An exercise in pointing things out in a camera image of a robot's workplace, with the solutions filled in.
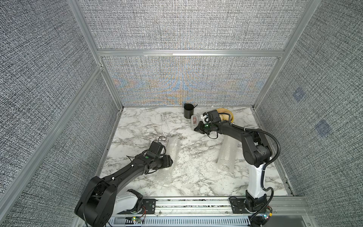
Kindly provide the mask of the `tall white ribbed vase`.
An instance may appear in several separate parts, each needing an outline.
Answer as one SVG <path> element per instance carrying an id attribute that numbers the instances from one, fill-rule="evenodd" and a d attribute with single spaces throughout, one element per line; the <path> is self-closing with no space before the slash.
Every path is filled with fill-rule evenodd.
<path id="1" fill-rule="evenodd" d="M 234 165 L 236 160 L 236 153 L 238 150 L 239 141 L 225 136 L 222 147 L 219 150 L 217 168 L 223 171 L 232 173 L 234 171 Z"/>

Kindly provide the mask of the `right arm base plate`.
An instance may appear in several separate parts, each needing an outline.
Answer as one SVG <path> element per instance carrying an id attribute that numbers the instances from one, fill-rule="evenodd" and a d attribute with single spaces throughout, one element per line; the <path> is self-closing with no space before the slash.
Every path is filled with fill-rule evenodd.
<path id="1" fill-rule="evenodd" d="M 233 214 L 253 214 L 246 208 L 245 200 L 245 198 L 229 197 L 228 201 Z"/>

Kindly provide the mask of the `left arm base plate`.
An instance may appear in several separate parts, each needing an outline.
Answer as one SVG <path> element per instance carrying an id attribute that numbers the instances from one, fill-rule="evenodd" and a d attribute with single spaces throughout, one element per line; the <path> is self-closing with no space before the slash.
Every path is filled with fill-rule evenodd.
<path id="1" fill-rule="evenodd" d="M 137 210 L 126 210 L 118 212 L 118 214 L 129 214 L 129 215 L 139 215 L 142 214 L 155 214 L 156 210 L 156 199 L 143 199 L 140 209 Z"/>

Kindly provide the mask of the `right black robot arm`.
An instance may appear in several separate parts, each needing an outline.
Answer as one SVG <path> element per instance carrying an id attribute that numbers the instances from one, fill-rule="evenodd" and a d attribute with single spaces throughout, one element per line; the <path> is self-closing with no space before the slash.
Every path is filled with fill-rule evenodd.
<path id="1" fill-rule="evenodd" d="M 212 110 L 201 116 L 194 131 L 210 135 L 215 132 L 217 135 L 225 135 L 238 140 L 242 144 L 243 157 L 250 165 L 249 183 L 245 195 L 245 207 L 250 213 L 260 212 L 268 205 L 265 188 L 265 172 L 268 164 L 271 163 L 270 151 L 266 132 L 259 129 L 248 129 L 233 123 L 230 112 Z"/>

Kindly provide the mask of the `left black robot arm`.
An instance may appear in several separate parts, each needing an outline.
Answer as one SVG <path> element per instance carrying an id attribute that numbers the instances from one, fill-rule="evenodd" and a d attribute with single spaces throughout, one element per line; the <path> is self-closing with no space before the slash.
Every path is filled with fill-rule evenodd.
<path id="1" fill-rule="evenodd" d="M 83 191 L 74 213 L 87 226 L 105 226 L 113 214 L 116 196 L 125 186 L 138 176 L 149 174 L 150 170 L 156 172 L 172 166 L 172 158 L 163 151 L 166 151 L 166 147 L 153 141 L 149 149 L 136 155 L 122 169 L 103 178 L 93 177 Z"/>

